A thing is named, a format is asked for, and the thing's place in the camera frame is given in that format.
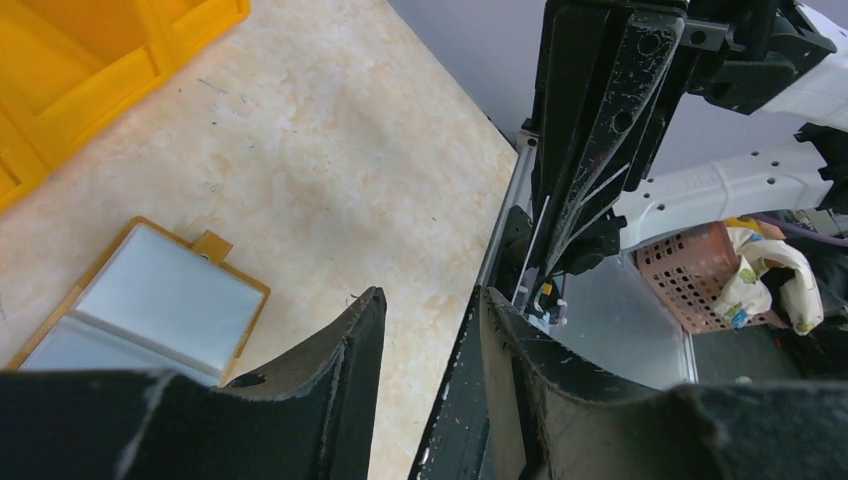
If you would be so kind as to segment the orange three-compartment bin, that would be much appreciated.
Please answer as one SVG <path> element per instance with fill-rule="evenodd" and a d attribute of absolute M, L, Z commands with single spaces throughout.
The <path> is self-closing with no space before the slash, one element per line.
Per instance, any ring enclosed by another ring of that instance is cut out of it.
<path fill-rule="evenodd" d="M 1 208 L 251 12 L 247 1 L 4 1 Z"/>

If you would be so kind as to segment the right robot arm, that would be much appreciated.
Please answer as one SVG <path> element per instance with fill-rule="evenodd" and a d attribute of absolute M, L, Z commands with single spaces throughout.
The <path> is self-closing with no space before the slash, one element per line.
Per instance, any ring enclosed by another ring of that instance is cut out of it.
<path fill-rule="evenodd" d="M 681 98 L 789 114 L 788 141 L 664 176 Z M 549 1 L 527 128 L 525 264 L 579 274 L 655 238 L 773 210 L 847 209 L 847 31 L 799 1 Z"/>

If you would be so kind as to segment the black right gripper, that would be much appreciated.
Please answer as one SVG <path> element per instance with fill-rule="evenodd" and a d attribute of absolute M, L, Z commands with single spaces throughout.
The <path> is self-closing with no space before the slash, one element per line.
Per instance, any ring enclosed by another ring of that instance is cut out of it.
<path fill-rule="evenodd" d="M 548 1 L 531 263 L 554 270 L 595 188 L 647 177 L 683 96 L 749 115 L 837 52 L 836 29 L 797 1 Z"/>

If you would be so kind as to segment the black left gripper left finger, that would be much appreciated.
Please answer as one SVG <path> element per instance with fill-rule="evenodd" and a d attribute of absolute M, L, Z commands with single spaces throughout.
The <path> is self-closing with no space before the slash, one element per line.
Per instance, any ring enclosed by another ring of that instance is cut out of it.
<path fill-rule="evenodd" d="M 222 388 L 172 370 L 5 373 L 5 479 L 364 479 L 387 302 L 333 322 Z"/>

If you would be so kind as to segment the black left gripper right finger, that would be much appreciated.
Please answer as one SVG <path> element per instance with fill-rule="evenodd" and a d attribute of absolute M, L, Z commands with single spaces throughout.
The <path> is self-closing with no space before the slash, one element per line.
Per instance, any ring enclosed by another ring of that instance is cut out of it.
<path fill-rule="evenodd" d="M 499 479 L 843 479 L 843 382 L 682 384 L 655 390 L 478 294 Z"/>

